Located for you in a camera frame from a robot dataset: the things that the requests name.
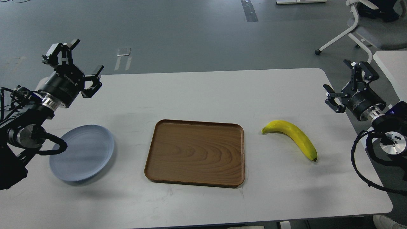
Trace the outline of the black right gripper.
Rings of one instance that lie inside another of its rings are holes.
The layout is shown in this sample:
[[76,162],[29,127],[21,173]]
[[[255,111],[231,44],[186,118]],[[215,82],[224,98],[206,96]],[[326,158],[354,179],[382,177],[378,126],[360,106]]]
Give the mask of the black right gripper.
[[379,74],[366,61],[352,62],[348,59],[343,62],[351,69],[350,81],[336,93],[330,85],[324,84],[327,92],[325,103],[336,113],[345,113],[350,110],[358,121],[366,121],[365,112],[371,107],[384,110],[387,103],[378,96],[369,84],[379,79]]

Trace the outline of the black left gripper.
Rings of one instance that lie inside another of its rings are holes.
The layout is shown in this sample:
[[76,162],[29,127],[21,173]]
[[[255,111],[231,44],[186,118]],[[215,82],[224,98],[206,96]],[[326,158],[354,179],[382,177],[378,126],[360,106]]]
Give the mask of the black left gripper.
[[[42,63],[56,69],[39,87],[38,92],[49,94],[60,100],[60,106],[63,108],[69,108],[79,93],[83,98],[92,98],[103,85],[100,82],[103,65],[97,66],[92,74],[85,76],[73,64],[72,50],[79,43],[80,39],[74,39],[71,43],[56,43],[45,55],[42,55]],[[91,81],[92,84],[84,89],[84,82],[88,81]]]

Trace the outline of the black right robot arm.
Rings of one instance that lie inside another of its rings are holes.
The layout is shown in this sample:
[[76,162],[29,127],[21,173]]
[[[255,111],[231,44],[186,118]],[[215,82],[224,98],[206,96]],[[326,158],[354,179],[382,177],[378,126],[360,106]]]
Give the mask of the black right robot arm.
[[379,74],[366,61],[344,63],[351,69],[350,81],[337,93],[329,85],[325,103],[336,113],[349,110],[358,121],[369,121],[372,130],[358,133],[351,148],[351,163],[358,175],[369,187],[388,193],[406,196],[405,190],[385,188],[367,179],[355,163],[358,142],[365,138],[365,148],[369,157],[384,166],[402,167],[401,159],[406,159],[406,103],[397,103],[395,111],[384,112],[386,103],[370,84],[379,79]]

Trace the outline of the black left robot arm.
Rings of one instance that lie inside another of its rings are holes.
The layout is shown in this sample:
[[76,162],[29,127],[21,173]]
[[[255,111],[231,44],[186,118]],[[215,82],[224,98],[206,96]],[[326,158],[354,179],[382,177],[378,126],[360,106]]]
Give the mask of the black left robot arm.
[[1,87],[0,188],[7,190],[26,178],[26,165],[35,155],[58,155],[67,149],[61,138],[46,132],[42,124],[57,108],[69,108],[81,94],[91,98],[102,87],[100,73],[85,75],[73,62],[72,50],[80,43],[53,44],[42,62],[54,71],[38,90],[18,85]]

